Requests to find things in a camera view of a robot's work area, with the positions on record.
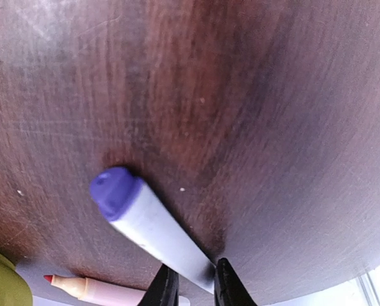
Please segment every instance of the dark wooden table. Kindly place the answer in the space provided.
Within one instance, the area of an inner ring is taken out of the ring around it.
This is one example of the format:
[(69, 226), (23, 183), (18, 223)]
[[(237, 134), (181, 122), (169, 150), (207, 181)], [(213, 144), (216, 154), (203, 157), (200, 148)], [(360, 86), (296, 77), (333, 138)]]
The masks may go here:
[(150, 284), (89, 196), (116, 164), (259, 304), (376, 267), (380, 0), (0, 0), (0, 252), (34, 294)]

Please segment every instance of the wood grain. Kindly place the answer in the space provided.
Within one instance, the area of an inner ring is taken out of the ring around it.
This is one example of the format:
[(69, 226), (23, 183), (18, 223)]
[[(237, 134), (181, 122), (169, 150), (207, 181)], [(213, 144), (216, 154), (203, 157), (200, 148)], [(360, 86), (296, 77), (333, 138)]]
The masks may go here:
[(150, 284), (89, 197), (116, 164), (259, 304), (376, 267), (380, 0), (0, 1), (0, 252), (34, 294)]

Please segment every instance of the marker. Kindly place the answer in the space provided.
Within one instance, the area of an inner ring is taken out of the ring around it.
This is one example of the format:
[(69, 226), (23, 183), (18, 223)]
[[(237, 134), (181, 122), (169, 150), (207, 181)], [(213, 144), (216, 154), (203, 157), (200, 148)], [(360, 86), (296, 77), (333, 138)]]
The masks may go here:
[[(87, 277), (44, 275), (51, 286), (60, 288), (81, 301), (102, 306), (137, 306), (145, 291), (131, 289)], [(190, 306), (188, 298), (179, 297), (179, 306)]]
[(117, 231), (189, 281), (214, 293), (216, 267), (140, 177), (122, 167), (107, 169), (91, 182), (91, 196)]

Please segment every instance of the white marker barrel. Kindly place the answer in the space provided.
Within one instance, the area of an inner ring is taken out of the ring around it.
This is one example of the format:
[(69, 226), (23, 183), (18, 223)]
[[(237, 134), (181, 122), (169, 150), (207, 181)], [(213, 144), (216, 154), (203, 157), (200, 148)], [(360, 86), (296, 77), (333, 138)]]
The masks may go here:
[(125, 168), (110, 168), (92, 181), (91, 196), (117, 231), (189, 281), (214, 293), (216, 267), (141, 178)]

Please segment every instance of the green object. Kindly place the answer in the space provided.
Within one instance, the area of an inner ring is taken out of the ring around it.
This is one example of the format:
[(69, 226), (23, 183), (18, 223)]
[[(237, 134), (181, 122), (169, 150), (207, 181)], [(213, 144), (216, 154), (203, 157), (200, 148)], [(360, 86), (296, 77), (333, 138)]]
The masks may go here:
[(27, 283), (15, 271), (15, 265), (0, 254), (0, 306), (32, 306)]

